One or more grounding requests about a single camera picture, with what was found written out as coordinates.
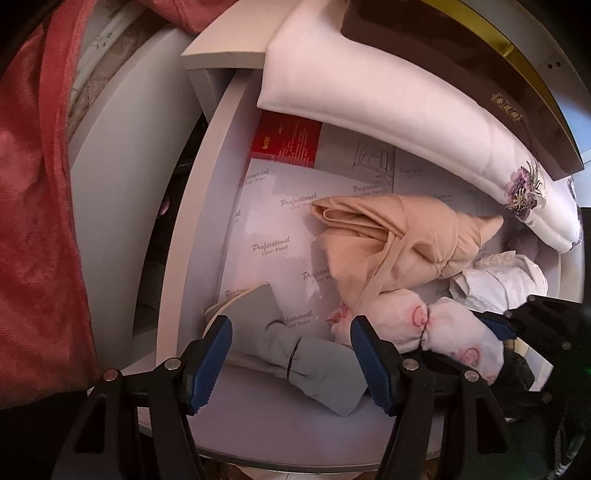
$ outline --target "red packaging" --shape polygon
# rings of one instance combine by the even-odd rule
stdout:
[[[321,128],[322,122],[263,111],[249,156],[314,168]]]

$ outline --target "red fabric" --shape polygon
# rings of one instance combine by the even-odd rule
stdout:
[[[237,0],[138,0],[179,28],[198,33]]]
[[[189,32],[236,0],[144,0]],[[0,408],[98,376],[74,235],[69,93],[96,0],[65,0],[0,79]]]

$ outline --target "beige cloth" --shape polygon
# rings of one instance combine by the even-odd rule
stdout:
[[[311,203],[330,228],[319,236],[341,299],[356,310],[383,291],[460,273],[501,228],[430,197],[328,197]]]

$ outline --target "metal screw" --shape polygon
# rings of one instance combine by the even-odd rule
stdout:
[[[103,378],[107,382],[112,382],[118,376],[119,376],[119,372],[117,370],[115,370],[114,368],[111,368],[110,370],[107,370],[105,373],[103,373]]]
[[[169,358],[164,362],[164,368],[166,370],[176,370],[181,366],[181,361],[178,358]]]
[[[418,370],[418,362],[414,358],[407,358],[406,360],[402,360],[402,366],[406,370],[410,370],[411,372]]]
[[[475,382],[478,382],[480,375],[478,375],[478,373],[476,373],[474,370],[467,370],[464,373],[464,378],[471,383],[475,383]]]

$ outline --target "gray cloth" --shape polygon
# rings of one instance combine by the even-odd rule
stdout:
[[[367,383],[353,350],[290,329],[269,284],[213,306],[206,321],[220,314],[230,319],[233,328],[226,361],[287,378],[338,415],[347,416],[355,409]]]

